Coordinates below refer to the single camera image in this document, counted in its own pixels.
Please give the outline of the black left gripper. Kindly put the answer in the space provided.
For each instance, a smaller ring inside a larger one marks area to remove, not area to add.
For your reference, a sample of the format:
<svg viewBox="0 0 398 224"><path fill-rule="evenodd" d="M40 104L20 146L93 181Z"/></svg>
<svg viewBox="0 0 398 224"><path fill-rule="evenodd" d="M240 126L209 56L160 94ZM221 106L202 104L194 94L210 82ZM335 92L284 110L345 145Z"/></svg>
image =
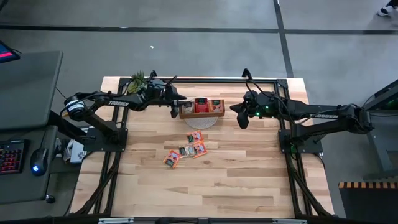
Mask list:
<svg viewBox="0 0 398 224"><path fill-rule="evenodd" d="M186 99L187 97L180 95L171 83L161 79L152 79L147 82L146 101L149 103L172 103L170 111L172 118L178 116L180 108L178 102L174 100Z"/></svg>

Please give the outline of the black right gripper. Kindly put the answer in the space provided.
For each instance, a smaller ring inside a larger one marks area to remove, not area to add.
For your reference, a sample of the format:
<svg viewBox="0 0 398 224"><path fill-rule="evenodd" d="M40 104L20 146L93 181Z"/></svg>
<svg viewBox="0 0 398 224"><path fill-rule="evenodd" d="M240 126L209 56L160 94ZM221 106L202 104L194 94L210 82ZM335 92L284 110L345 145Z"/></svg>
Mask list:
<svg viewBox="0 0 398 224"><path fill-rule="evenodd" d="M245 102L231 105L229 108L234 112L239 112L237 121L241 129L246 129L248 117L270 118L271 117L271 93L262 91L260 93L249 90L245 93Z"/></svg>

